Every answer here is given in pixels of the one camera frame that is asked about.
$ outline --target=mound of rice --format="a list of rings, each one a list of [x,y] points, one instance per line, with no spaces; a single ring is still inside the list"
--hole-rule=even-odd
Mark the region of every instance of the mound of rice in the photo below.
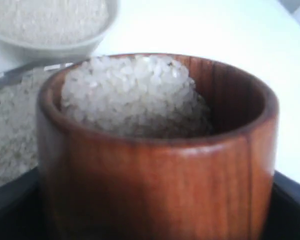
[[[212,128],[195,88],[188,69],[169,56],[97,57],[66,75],[61,111],[119,136],[202,137]]]

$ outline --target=brown wood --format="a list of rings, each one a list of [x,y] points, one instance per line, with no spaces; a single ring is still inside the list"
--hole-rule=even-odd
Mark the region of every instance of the brown wood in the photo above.
[[[257,240],[273,183],[278,101],[235,67],[172,55],[190,69],[216,134],[193,139],[119,138],[58,110],[65,74],[37,104],[39,171],[59,239],[94,239],[109,226],[130,240]]]

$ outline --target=wooden cup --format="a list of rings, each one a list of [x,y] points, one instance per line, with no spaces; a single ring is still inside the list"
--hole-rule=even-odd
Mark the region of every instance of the wooden cup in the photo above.
[[[100,226],[130,240],[261,236],[274,175],[275,94],[233,66],[170,56],[189,68],[211,107],[214,135],[123,138],[67,119],[59,111],[61,88],[65,74],[78,65],[53,75],[41,88],[39,172],[58,239],[95,239]]]

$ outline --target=black tray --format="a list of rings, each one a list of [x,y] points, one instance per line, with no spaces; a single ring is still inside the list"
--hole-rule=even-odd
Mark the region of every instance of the black tray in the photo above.
[[[274,181],[262,239],[300,240],[300,185],[280,173],[275,174]],[[14,197],[13,190],[19,195]],[[49,239],[36,169],[0,188],[0,199],[0,240]],[[100,228],[100,239],[118,240],[120,237]]]

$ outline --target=white table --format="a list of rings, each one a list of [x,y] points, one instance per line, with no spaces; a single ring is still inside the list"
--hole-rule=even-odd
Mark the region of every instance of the white table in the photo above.
[[[300,183],[300,26],[275,0],[122,0],[94,54],[179,53],[242,68],[280,101],[276,169]],[[0,52],[0,71],[23,64]]]

